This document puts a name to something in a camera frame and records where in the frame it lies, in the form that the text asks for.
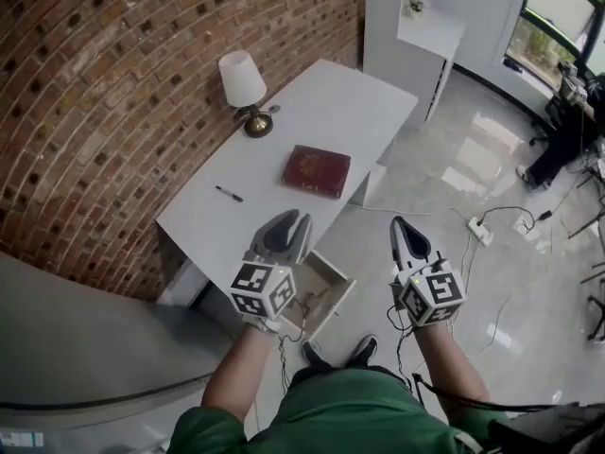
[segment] brick wall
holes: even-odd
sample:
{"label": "brick wall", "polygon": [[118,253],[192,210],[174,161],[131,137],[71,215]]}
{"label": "brick wall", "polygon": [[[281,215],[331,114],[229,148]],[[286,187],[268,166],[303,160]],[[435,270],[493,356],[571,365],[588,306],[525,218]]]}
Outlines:
{"label": "brick wall", "polygon": [[154,219],[238,127],[218,59],[274,94],[355,65],[362,0],[0,0],[0,248],[155,300],[182,253]]}

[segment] power strip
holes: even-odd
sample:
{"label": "power strip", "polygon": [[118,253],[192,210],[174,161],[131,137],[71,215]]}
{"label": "power strip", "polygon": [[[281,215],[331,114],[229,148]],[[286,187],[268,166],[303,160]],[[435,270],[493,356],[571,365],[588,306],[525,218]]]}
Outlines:
{"label": "power strip", "polygon": [[477,217],[473,217],[468,221],[466,226],[473,233],[473,236],[475,236],[479,242],[481,242],[481,244],[483,244],[485,247],[488,247],[492,243],[493,232],[490,231],[490,229],[488,229],[483,223],[478,225],[478,222],[479,220]]}

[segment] red book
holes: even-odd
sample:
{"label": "red book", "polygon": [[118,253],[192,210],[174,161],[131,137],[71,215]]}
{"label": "red book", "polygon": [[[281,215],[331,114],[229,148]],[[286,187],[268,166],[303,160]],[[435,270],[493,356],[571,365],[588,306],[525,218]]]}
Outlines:
{"label": "red book", "polygon": [[282,182],[338,199],[347,181],[350,164],[350,156],[297,145],[287,161]]}

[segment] drawer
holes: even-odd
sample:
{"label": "drawer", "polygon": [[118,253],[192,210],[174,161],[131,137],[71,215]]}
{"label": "drawer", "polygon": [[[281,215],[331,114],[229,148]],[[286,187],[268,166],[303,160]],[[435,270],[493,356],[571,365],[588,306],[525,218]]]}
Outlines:
{"label": "drawer", "polygon": [[[306,311],[304,335],[311,341],[334,315],[337,308],[353,290],[350,279],[317,251],[311,251],[304,261],[293,268],[296,299]],[[303,312],[291,301],[282,316],[297,332],[303,326]]]}

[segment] person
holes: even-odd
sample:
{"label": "person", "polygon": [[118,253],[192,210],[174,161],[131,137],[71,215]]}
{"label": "person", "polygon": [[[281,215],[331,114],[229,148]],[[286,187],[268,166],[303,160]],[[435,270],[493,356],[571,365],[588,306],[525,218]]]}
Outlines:
{"label": "person", "polygon": [[547,189],[561,169],[592,146],[605,128],[605,74],[587,87],[584,102],[570,102],[562,115],[562,126],[550,139],[545,152],[529,168],[517,167],[517,175],[530,189]]}
{"label": "person", "polygon": [[[492,446],[487,425],[505,414],[440,399],[449,425],[443,423],[413,397],[402,378],[369,366],[378,348],[374,335],[358,344],[343,368],[331,366],[305,343],[302,355],[309,366],[292,378],[271,425],[247,441],[244,419],[277,330],[273,322],[244,326],[208,383],[201,406],[177,422],[168,454],[459,453]],[[436,387],[489,400],[444,323],[419,327],[414,334]]]}

